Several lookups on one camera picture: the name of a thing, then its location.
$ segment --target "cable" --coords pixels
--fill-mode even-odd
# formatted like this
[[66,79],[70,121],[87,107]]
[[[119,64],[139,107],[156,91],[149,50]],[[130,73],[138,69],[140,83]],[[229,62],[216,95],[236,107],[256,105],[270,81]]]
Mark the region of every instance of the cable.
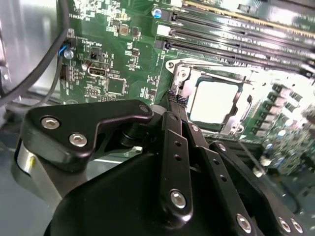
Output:
[[52,46],[49,48],[43,59],[39,62],[37,67],[24,79],[18,86],[13,90],[4,94],[0,98],[0,107],[8,104],[9,102],[16,99],[21,94],[25,93],[32,87],[40,76],[45,72],[51,61],[54,59],[56,52],[60,50],[63,42],[66,39],[67,32],[69,29],[69,9],[66,0],[59,0],[60,9],[62,10],[63,15],[63,30],[54,40]]
[[36,103],[34,105],[31,105],[31,106],[24,105],[24,104],[19,104],[19,103],[10,103],[10,104],[6,105],[5,108],[7,110],[10,110],[10,111],[13,111],[13,112],[23,113],[23,112],[28,111],[29,109],[32,109],[32,108],[35,108],[35,107],[39,107],[39,106],[47,103],[49,101],[49,98],[53,95],[53,93],[54,93],[54,91],[56,89],[57,83],[59,81],[59,75],[60,75],[60,72],[61,72],[61,69],[62,69],[62,65],[63,65],[63,57],[60,57],[58,59],[57,70],[56,70],[56,73],[55,73],[55,76],[54,76],[53,83],[52,83],[52,85],[51,85],[47,95],[44,96],[41,101],[39,101],[38,103]]

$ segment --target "metal bracket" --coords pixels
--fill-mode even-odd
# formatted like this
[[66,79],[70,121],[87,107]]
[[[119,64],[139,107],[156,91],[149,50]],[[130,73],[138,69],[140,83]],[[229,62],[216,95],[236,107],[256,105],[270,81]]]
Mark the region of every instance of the metal bracket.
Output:
[[72,189],[87,181],[85,171],[67,173],[27,150],[23,143],[17,157],[19,167],[31,176],[43,199],[54,212]]

